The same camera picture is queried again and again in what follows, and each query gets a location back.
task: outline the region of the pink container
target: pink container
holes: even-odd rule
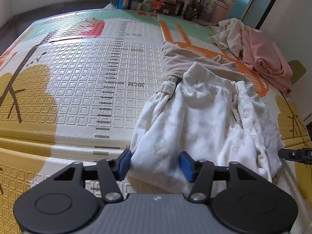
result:
[[[227,17],[228,9],[230,8],[229,5],[227,5],[224,2],[219,1],[218,5],[216,6],[213,17],[211,18],[211,23],[218,23],[219,21],[225,20]]]

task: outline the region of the yellow pattern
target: yellow pattern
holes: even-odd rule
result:
[[[12,94],[7,94],[0,106],[0,234],[20,232],[13,204],[30,188],[55,143],[57,105],[46,92],[49,73],[46,65],[34,65],[14,80],[12,89],[21,122]],[[11,73],[0,77],[0,94],[10,80]]]
[[[278,115],[279,130],[285,148],[312,148],[308,132],[300,118],[297,108],[289,98],[283,95],[275,97],[280,114]],[[297,183],[303,198],[308,199],[312,206],[312,168],[311,165],[295,163]]]

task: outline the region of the beige towel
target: beige towel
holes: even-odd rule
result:
[[[214,59],[209,59],[168,41],[163,43],[162,50],[163,84],[158,91],[170,94],[174,83],[176,83],[178,79],[183,78],[183,74],[194,62],[209,69],[219,77],[236,82],[245,81],[244,74],[236,71],[236,63],[230,62],[220,55],[216,56]]]

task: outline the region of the blue gripper pad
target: blue gripper pad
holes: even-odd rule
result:
[[[132,157],[132,152],[131,150],[128,150],[126,155],[120,160],[119,162],[119,170],[118,170],[118,181],[124,180],[126,177],[129,168],[130,168],[130,159]]]
[[[193,172],[192,164],[182,152],[180,153],[180,156],[179,156],[179,163],[180,163],[180,168],[184,176],[186,177],[186,179],[190,183],[195,182],[195,175]]]

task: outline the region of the floor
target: floor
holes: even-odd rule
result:
[[[3,54],[4,51],[36,20],[73,11],[101,9],[109,3],[110,0],[62,2],[15,15],[0,28],[0,54]]]

